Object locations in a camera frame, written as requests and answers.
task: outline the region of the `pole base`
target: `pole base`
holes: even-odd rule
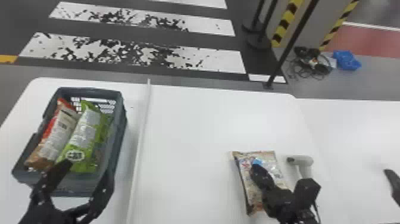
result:
[[[267,82],[263,82],[263,83],[262,83],[262,87],[263,87],[265,90],[274,90],[274,88],[272,87],[272,85],[269,84],[269,83],[267,83]]]
[[[243,20],[242,23],[242,28],[248,33],[259,33],[261,31],[261,25],[260,22],[257,21],[256,25],[253,27],[252,26],[253,19],[252,18],[246,18]]]
[[[261,41],[258,41],[259,34],[247,36],[247,44],[257,51],[269,51],[272,47],[271,41],[265,36]]]

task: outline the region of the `blue plastic bag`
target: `blue plastic bag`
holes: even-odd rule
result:
[[[361,63],[354,58],[351,51],[334,51],[332,57],[337,60],[337,65],[343,70],[355,71],[361,67]]]

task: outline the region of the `blue object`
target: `blue object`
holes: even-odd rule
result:
[[[361,63],[354,58],[351,51],[334,51],[333,56],[337,65],[343,70],[355,71],[361,67]]]
[[[261,160],[255,158],[255,159],[253,160],[253,164],[252,164],[252,165],[260,165],[260,166],[262,166],[262,165],[263,165],[263,162],[262,162]]]

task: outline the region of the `snack bag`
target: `snack bag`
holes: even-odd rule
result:
[[[275,184],[281,189],[287,189],[283,175],[278,167],[278,162],[274,151],[258,151],[250,153],[232,152],[237,168],[239,169],[242,180],[243,190],[246,198],[247,215],[252,215],[258,211],[264,211],[261,198],[261,190],[250,177],[250,169],[253,161],[268,170],[275,181]]]
[[[36,170],[48,170],[64,149],[75,129],[79,115],[65,99],[57,99],[57,108],[35,150],[24,162]]]
[[[57,162],[66,158],[74,163],[72,172],[92,173],[99,161],[97,150],[107,137],[109,117],[90,102],[82,101],[81,105],[83,114]]]

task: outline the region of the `worn white paint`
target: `worn white paint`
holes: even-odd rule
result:
[[[267,74],[249,74],[249,80],[254,82],[268,82],[270,76]],[[275,83],[286,83],[283,76],[276,76]]]
[[[227,9],[225,0],[150,0],[157,2],[172,2],[184,5],[197,5],[203,7],[223,8]]]
[[[230,20],[60,2],[49,18],[235,36]]]
[[[239,51],[36,33],[20,57],[242,73]]]

